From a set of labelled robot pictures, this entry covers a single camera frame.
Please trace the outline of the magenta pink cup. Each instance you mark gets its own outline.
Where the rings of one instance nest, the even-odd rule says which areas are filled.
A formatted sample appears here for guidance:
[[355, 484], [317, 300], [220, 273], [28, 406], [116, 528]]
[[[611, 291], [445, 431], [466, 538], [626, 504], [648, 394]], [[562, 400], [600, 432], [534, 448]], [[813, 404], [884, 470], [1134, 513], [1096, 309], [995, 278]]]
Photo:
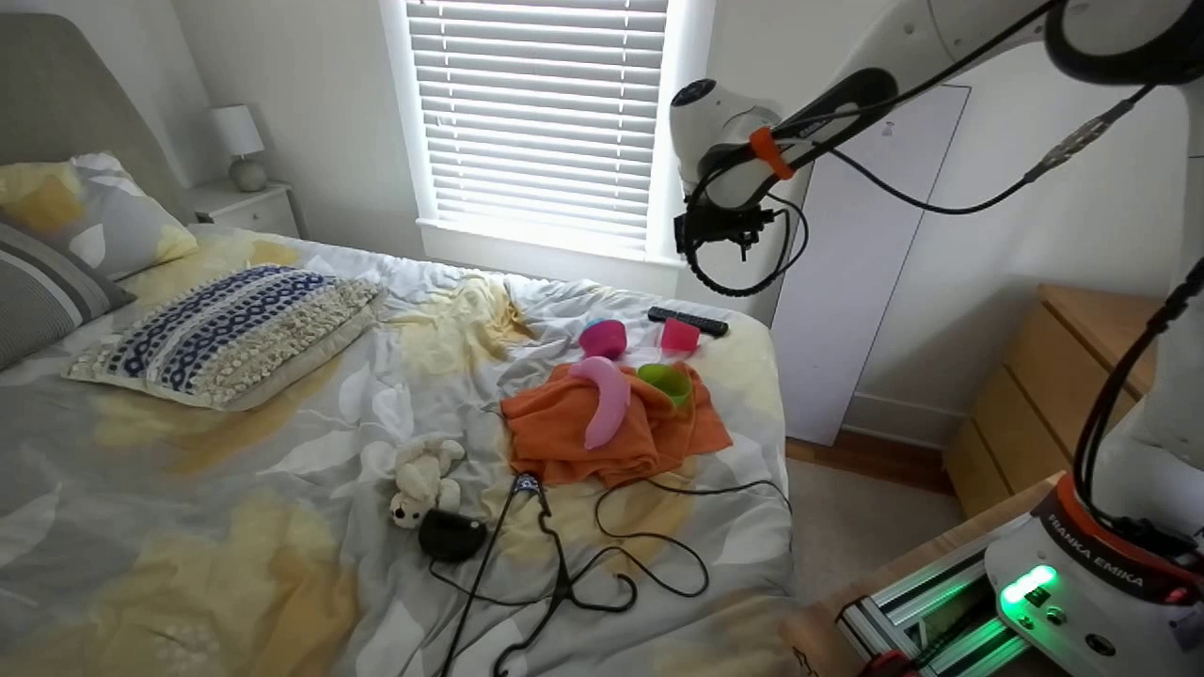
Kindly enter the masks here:
[[627, 351], [626, 325], [621, 320], [596, 320], [579, 335], [578, 345], [586, 358], [607, 358], [616, 361]]

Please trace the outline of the green cup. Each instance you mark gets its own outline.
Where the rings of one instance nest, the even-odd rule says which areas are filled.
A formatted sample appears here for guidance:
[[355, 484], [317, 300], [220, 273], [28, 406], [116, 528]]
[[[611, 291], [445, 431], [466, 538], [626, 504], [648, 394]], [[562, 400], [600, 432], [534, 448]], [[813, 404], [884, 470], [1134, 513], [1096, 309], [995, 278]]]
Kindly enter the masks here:
[[659, 363], [641, 365], [637, 376], [663, 393], [678, 408], [689, 402], [694, 392], [694, 379], [674, 365]]

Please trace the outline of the orange blanket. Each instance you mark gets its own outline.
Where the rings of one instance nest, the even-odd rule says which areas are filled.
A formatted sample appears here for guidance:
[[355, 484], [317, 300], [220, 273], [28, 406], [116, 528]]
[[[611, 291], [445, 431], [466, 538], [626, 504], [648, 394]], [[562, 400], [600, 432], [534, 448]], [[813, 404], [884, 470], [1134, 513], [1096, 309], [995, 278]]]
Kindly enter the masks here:
[[619, 366], [628, 382], [628, 404], [615, 435], [589, 449], [586, 429], [600, 404], [597, 385], [577, 377], [569, 364], [553, 369], [545, 382], [507, 398], [500, 411], [512, 437], [510, 467], [549, 485], [598, 479], [618, 487], [679, 469], [687, 458], [728, 449], [734, 440], [694, 367], [668, 366], [689, 381], [687, 401], [675, 404], [635, 369]]

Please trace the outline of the black remote control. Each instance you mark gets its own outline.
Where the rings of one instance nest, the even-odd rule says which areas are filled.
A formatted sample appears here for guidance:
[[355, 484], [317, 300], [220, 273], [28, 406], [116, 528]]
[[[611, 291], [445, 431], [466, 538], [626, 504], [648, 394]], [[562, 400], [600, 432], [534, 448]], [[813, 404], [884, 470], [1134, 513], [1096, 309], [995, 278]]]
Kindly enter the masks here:
[[661, 306], [650, 307], [647, 317], [654, 323], [677, 320], [689, 326], [696, 326], [702, 335], [710, 336], [712, 338], [722, 338], [722, 336], [728, 334], [727, 322], [713, 320], [713, 318], [669, 310]]

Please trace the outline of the white closet door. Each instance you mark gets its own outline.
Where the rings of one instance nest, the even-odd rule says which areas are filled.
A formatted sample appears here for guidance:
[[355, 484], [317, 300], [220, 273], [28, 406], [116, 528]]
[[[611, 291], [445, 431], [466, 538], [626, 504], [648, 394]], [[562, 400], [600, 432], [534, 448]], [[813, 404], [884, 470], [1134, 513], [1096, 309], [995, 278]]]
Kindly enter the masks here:
[[818, 159], [803, 205], [809, 243], [771, 320], [787, 437], [840, 432], [895, 285], [969, 100], [940, 86]]

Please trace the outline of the pink curved plush toy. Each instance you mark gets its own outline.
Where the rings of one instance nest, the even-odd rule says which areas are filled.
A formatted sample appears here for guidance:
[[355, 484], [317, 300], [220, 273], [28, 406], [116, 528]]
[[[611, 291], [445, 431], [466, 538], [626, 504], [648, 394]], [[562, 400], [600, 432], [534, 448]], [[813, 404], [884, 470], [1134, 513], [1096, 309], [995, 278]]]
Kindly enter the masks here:
[[596, 385], [597, 406], [584, 434], [588, 451], [602, 449], [619, 432], [628, 410], [628, 381], [614, 361], [606, 357], [590, 357], [569, 366], [573, 378]]

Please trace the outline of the window with white blinds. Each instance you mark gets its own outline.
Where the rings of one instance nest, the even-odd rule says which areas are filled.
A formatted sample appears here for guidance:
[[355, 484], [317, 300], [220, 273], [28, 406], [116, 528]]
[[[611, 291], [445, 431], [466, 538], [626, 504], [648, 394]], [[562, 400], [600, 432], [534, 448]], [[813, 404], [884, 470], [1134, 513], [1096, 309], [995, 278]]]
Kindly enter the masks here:
[[378, 0], [421, 243], [674, 266], [669, 98], [718, 0]]

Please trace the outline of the wooden dresser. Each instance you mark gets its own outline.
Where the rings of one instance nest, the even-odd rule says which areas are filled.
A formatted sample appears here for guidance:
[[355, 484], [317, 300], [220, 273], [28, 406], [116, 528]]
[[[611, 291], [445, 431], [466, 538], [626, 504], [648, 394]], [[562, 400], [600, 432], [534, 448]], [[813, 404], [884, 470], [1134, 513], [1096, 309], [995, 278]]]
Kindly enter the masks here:
[[1088, 410], [1157, 301], [1040, 284], [944, 452], [966, 517], [1067, 471]]

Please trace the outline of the white stuffed dog toy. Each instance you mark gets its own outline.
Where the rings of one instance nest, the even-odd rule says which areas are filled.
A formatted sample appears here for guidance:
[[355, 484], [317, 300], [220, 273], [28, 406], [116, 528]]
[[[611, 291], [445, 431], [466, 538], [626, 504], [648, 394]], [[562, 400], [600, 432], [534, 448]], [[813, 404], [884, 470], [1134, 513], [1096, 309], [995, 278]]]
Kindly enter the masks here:
[[459, 441], [421, 436], [400, 446], [394, 463], [396, 491], [388, 504], [395, 526], [418, 528], [433, 510], [458, 512], [464, 489], [449, 473], [466, 457]]

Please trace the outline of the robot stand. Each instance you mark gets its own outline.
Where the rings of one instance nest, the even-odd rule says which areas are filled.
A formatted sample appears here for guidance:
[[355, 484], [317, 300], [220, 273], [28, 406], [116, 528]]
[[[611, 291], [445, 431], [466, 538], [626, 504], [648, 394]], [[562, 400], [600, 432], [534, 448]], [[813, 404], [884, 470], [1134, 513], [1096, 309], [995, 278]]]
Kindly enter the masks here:
[[990, 677], [1035, 650], [1072, 677], [1204, 677], [1204, 469], [1159, 449], [1062, 472], [952, 528], [784, 636], [820, 677], [898, 650]]

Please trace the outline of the blue white patterned pillow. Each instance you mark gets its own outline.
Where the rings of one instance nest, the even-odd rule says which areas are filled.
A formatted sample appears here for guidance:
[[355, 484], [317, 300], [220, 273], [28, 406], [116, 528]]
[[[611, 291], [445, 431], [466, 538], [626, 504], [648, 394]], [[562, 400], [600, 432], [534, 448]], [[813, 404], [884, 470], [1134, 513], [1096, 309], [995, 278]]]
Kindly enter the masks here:
[[63, 373], [190, 407], [252, 410], [346, 351], [384, 300], [377, 281], [258, 265], [160, 306]]

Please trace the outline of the grey yellow floral duvet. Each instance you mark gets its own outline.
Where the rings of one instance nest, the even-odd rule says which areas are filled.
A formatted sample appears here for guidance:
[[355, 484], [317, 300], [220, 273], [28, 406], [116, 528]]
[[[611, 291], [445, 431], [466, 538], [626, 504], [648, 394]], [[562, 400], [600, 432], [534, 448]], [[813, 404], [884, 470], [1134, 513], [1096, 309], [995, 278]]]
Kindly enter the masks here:
[[[433, 563], [388, 504], [400, 446], [466, 451], [458, 513], [489, 536], [513, 481], [500, 404], [580, 357], [596, 320], [659, 363], [659, 299], [230, 226], [197, 253], [123, 281], [136, 304], [0, 371], [0, 677], [437, 677], [484, 547]], [[380, 322], [262, 406], [185, 407], [65, 379], [87, 347], [196, 285], [281, 264], [386, 287]], [[687, 364], [734, 445], [653, 481], [545, 489], [586, 604], [563, 605], [509, 677], [795, 677], [779, 625], [793, 604], [795, 511], [771, 337], [720, 313]], [[556, 575], [536, 498], [518, 496], [452, 677], [491, 677], [529, 637]]]

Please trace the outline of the yellow grey floral pillow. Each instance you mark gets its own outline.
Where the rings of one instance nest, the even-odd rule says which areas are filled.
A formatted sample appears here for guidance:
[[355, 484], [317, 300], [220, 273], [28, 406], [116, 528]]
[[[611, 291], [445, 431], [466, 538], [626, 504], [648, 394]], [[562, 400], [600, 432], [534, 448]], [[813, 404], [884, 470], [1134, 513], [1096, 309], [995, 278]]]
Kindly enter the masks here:
[[197, 253], [197, 239], [107, 151], [0, 165], [0, 213], [111, 281]]

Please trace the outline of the grey upholstered headboard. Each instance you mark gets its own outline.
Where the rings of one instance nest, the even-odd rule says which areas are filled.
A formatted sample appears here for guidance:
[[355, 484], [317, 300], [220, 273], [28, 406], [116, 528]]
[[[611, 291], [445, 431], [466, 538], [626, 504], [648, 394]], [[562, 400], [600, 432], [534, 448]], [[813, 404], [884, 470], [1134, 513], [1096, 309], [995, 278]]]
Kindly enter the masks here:
[[0, 12], [0, 165], [111, 151], [184, 224], [194, 214], [163, 146], [132, 100], [60, 14]]

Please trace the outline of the grey striped pillow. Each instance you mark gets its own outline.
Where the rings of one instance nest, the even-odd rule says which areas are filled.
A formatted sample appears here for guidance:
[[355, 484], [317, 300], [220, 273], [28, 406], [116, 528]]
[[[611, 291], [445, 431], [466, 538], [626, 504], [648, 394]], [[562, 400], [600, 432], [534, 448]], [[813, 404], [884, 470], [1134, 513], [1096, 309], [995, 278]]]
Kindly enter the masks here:
[[0, 217], [0, 371], [136, 298]]

